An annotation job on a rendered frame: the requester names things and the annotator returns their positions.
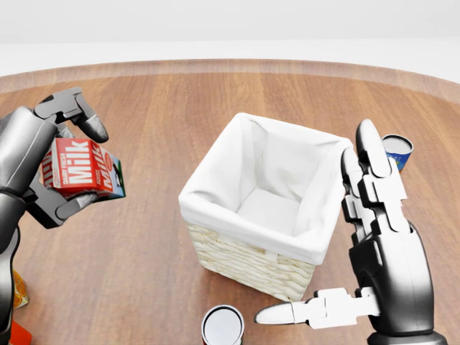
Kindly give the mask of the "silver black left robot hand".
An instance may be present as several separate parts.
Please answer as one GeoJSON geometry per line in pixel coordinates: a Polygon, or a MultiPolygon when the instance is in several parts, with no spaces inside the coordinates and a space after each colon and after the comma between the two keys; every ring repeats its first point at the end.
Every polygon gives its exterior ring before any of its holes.
{"type": "Polygon", "coordinates": [[[109,136],[79,87],[54,93],[33,109],[20,106],[0,118],[0,219],[16,225],[29,212],[45,228],[63,222],[95,202],[95,193],[66,200],[39,181],[38,170],[54,138],[71,138],[72,121],[90,139],[104,143],[109,136]]]}

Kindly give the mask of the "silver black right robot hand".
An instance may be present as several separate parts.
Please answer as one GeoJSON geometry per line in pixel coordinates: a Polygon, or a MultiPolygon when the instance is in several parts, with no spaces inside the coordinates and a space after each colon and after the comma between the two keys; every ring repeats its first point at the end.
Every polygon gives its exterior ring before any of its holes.
{"type": "Polygon", "coordinates": [[[434,332],[431,273],[420,236],[404,216],[406,192],[395,161],[388,157],[374,124],[356,131],[356,148],[341,157],[345,219],[355,226],[349,251],[359,283],[319,290],[307,301],[262,309],[259,324],[307,323],[311,328],[350,326],[370,319],[374,332],[412,336],[434,332]]]}

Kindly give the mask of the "red milk carton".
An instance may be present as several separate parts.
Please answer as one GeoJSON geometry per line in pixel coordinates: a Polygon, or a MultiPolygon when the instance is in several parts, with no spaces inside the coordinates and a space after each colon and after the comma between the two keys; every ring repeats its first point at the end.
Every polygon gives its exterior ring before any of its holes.
{"type": "Polygon", "coordinates": [[[45,187],[70,199],[93,192],[100,201],[126,196],[121,161],[90,139],[56,138],[42,161],[45,187]]]}

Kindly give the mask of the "wicker basket with white liner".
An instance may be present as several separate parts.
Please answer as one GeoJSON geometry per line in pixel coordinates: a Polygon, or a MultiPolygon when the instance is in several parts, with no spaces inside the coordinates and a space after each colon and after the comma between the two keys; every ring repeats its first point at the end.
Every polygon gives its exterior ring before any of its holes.
{"type": "Polygon", "coordinates": [[[343,137],[240,113],[179,195],[199,262],[284,301],[320,265],[344,196],[343,137]]]}

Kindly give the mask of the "blue tin with silver lid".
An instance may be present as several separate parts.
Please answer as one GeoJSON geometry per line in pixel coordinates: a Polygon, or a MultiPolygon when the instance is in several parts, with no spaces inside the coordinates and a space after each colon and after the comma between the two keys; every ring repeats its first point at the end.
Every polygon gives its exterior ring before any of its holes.
{"type": "Polygon", "coordinates": [[[399,134],[383,136],[382,143],[387,156],[396,161],[397,168],[401,172],[413,151],[413,143],[399,134]]]}

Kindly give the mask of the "orange juice carton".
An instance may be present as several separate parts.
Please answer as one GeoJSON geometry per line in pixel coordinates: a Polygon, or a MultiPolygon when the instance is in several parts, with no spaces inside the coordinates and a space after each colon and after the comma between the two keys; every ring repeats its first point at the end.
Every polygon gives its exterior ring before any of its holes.
{"type": "Polygon", "coordinates": [[[27,294],[25,282],[22,279],[21,275],[16,270],[13,270],[13,276],[14,276],[14,309],[18,309],[28,304],[29,297],[27,294]]]}

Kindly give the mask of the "red tin with silver lid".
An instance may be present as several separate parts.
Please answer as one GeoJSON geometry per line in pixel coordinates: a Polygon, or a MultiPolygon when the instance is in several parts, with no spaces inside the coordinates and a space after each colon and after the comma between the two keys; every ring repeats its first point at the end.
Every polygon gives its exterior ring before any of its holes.
{"type": "Polygon", "coordinates": [[[201,324],[203,345],[243,345],[244,318],[232,305],[212,307],[201,324]]]}

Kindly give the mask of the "red box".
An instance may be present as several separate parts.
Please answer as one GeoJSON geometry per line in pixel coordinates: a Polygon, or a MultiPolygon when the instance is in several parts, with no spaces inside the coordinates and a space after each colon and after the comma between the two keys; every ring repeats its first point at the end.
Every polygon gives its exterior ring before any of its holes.
{"type": "Polygon", "coordinates": [[[9,345],[30,345],[31,340],[31,333],[20,326],[16,321],[12,321],[9,345]]]}

